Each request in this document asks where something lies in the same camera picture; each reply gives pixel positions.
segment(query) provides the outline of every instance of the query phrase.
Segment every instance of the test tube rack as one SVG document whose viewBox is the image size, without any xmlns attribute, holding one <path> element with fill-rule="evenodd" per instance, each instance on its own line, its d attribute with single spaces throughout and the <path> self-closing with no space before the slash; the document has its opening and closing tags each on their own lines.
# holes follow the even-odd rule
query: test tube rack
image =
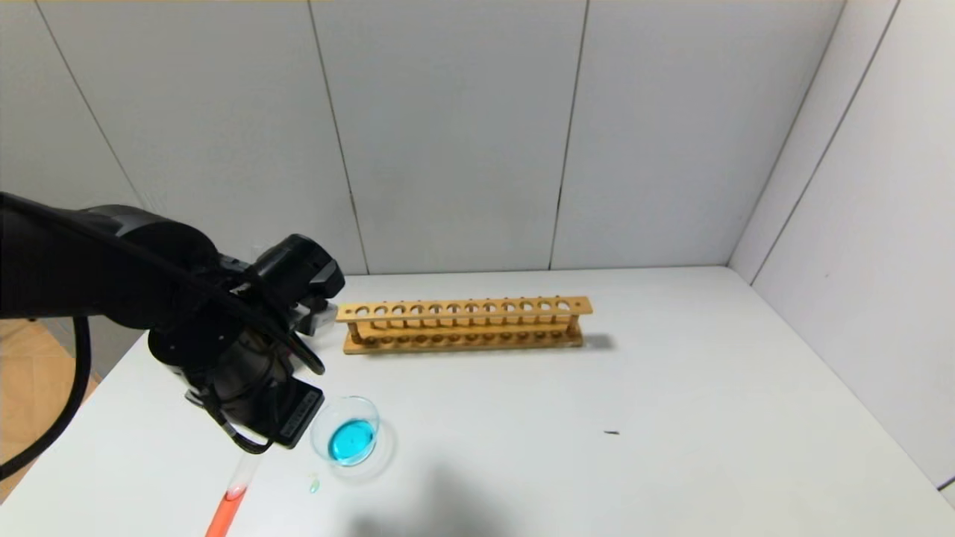
<svg viewBox="0 0 955 537">
<path fill-rule="evenodd" d="M 342 304 L 345 354 L 440 353 L 581 347 L 585 296 Z"/>
</svg>

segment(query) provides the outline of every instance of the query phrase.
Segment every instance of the blue liquid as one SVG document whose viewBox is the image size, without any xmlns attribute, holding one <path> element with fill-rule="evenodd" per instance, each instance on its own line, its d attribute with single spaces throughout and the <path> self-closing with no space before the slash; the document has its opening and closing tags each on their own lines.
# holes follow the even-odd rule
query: blue liquid
<svg viewBox="0 0 955 537">
<path fill-rule="evenodd" d="M 329 455 L 344 465 L 358 464 L 371 452 L 374 427 L 363 419 L 345 422 L 331 435 Z"/>
</svg>

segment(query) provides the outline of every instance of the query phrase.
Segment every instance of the black cable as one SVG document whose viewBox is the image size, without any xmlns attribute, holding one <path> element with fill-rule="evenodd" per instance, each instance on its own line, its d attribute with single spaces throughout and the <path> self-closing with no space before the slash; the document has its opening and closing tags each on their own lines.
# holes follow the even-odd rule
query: black cable
<svg viewBox="0 0 955 537">
<path fill-rule="evenodd" d="M 14 455 L 9 461 L 0 464 L 0 481 L 18 472 L 21 468 L 40 456 L 50 445 L 63 434 L 79 410 L 83 396 L 86 394 L 86 385 L 90 381 L 90 370 L 93 367 L 92 351 L 90 350 L 90 323 L 86 317 L 73 318 L 73 332 L 76 338 L 76 370 L 73 374 L 73 387 L 63 405 L 63 410 L 56 417 L 53 425 L 36 439 L 27 449 Z"/>
<path fill-rule="evenodd" d="M 275 362 L 275 356 L 273 354 L 269 368 Z M 260 444 L 256 443 L 253 440 L 250 440 L 244 437 L 236 428 L 229 423 L 228 419 L 225 418 L 225 414 L 222 409 L 222 401 L 219 399 L 219 394 L 216 393 L 216 387 L 213 384 L 212 377 L 208 376 L 205 380 L 205 386 L 202 388 L 202 392 L 199 395 L 200 400 L 202 401 L 202 408 L 209 415 L 210 418 L 215 420 L 216 423 L 225 431 L 226 435 L 232 439 L 232 441 L 239 446 L 244 452 L 252 455 L 262 455 L 269 447 L 272 446 L 272 443 L 275 441 L 276 435 L 279 434 L 279 398 L 276 393 L 278 387 L 273 380 L 270 385 L 265 387 L 268 390 L 269 398 L 269 408 L 271 413 L 269 417 L 271 418 L 271 424 L 268 430 L 268 433 L 265 435 L 265 443 Z"/>
</svg>

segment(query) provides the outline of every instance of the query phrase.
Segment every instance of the wooden floor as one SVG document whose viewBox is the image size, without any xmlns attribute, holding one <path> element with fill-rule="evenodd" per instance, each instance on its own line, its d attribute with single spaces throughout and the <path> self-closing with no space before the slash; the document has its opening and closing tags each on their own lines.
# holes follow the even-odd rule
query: wooden floor
<svg viewBox="0 0 955 537">
<path fill-rule="evenodd" d="M 73 372 L 73 357 L 42 324 L 0 320 L 0 461 L 20 453 L 56 420 Z M 86 396 L 95 388 L 90 379 Z M 0 504 L 29 470 L 0 482 Z"/>
</svg>

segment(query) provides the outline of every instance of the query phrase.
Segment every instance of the orange liquid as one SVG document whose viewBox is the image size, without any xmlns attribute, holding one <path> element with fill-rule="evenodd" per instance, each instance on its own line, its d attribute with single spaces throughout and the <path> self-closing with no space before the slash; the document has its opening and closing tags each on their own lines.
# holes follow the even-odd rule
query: orange liquid
<svg viewBox="0 0 955 537">
<path fill-rule="evenodd" d="M 205 537 L 225 537 L 244 497 L 244 488 L 238 492 L 227 491 L 223 495 L 223 500 L 219 502 L 219 508 L 216 509 L 216 514 L 209 523 L 209 529 L 205 531 Z"/>
</svg>

